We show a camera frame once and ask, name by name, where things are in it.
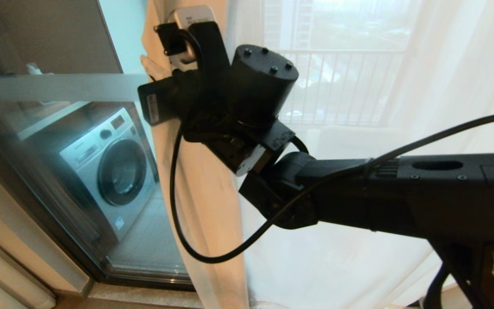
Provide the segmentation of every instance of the floor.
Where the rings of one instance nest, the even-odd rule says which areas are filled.
[[[116,268],[186,274],[159,184],[127,235],[108,256]]]
[[[54,309],[178,309],[178,307],[65,296],[58,298],[57,306]]]

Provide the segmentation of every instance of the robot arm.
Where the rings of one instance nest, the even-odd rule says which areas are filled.
[[[204,143],[236,176],[247,174],[239,193],[268,219],[241,250],[219,258],[201,256],[181,238],[190,254],[210,263],[228,260],[272,224],[297,229],[325,221],[420,237],[443,260],[427,307],[433,301],[438,306],[440,278],[448,273],[474,307],[494,307],[494,154],[398,156],[494,116],[374,160],[316,160],[307,151],[279,160],[290,143],[303,148],[278,120],[298,78],[294,64],[255,45],[239,46],[230,64],[214,21],[187,30],[167,23],[156,31],[166,55],[184,55],[186,63],[193,53],[198,69],[175,70],[170,78],[139,87],[145,119],[157,125],[179,118],[175,156],[181,137]],[[171,177],[175,210],[173,172]],[[179,230],[175,211],[173,217]]]

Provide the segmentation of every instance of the label sticker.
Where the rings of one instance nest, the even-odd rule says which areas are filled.
[[[157,96],[155,94],[150,94],[146,97],[148,102],[148,111],[150,112],[150,122],[159,122],[159,111],[157,110]]]
[[[115,223],[115,227],[117,227],[118,231],[125,225],[125,221],[123,221],[123,218],[121,217],[121,215],[116,219],[116,221],[114,223]]]

